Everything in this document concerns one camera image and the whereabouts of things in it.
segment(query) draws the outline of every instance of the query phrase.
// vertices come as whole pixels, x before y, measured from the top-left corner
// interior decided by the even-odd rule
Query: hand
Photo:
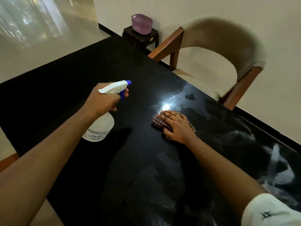
[[[118,94],[104,94],[100,93],[98,90],[106,87],[111,83],[98,83],[90,93],[88,99],[83,105],[83,109],[90,115],[98,117],[102,116],[109,110],[116,111],[116,103],[119,102],[120,96]],[[126,89],[124,96],[128,97],[129,90]]]
[[[168,131],[166,128],[163,129],[163,132],[172,140],[187,145],[190,141],[197,139],[197,136],[190,127],[186,116],[183,114],[170,110],[161,110],[161,114],[158,114],[158,117],[171,126],[172,132]]]

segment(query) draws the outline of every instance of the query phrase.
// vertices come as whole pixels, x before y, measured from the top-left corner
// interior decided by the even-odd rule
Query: purple plastic basket
[[[135,14],[132,16],[132,26],[136,32],[147,35],[151,33],[153,20],[143,14]]]

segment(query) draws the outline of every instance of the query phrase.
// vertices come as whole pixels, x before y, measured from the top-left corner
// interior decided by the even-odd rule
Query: plaid rag
[[[153,118],[152,123],[154,125],[156,125],[158,128],[166,128],[168,131],[172,132],[171,126],[168,123],[166,123],[165,121],[163,121],[161,118],[159,118],[157,115]],[[191,129],[193,130],[193,132],[196,132],[194,126],[189,121],[188,121],[188,123],[189,123]]]

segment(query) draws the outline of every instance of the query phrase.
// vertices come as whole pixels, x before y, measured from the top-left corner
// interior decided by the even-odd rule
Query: wall
[[[238,106],[301,144],[301,0],[94,0],[94,4],[98,22],[119,35],[135,13],[151,17],[162,40],[198,16],[231,19],[252,30],[265,46],[267,65]],[[178,68],[220,94],[235,82],[235,69],[228,61],[198,48],[181,50]]]

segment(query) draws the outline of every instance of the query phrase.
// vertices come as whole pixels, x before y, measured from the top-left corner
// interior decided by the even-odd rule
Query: black baseboard
[[[104,32],[106,32],[109,35],[119,36],[118,34],[113,32],[112,30],[108,29],[107,27],[101,25],[100,23],[98,23],[98,26],[101,30],[103,30]],[[151,53],[151,51],[147,50],[145,54],[148,55],[149,53]],[[165,68],[169,69],[169,65],[164,63],[163,61],[159,61],[158,63],[161,64],[162,66],[164,66]],[[235,107],[233,109],[233,112],[240,115],[242,118],[246,119],[250,123],[256,125],[258,128],[260,128],[263,131],[265,131],[266,133],[270,134],[271,136],[273,136],[277,140],[279,140],[279,141],[283,142],[284,144],[288,145],[290,148],[294,149],[298,153],[301,153],[301,145],[300,144],[298,144],[295,141],[291,140],[290,138],[282,135],[280,132],[273,129],[271,126],[263,123],[262,121],[258,120],[257,118],[255,118],[251,114],[247,113],[246,111],[244,111],[244,110],[242,110],[238,107]]]

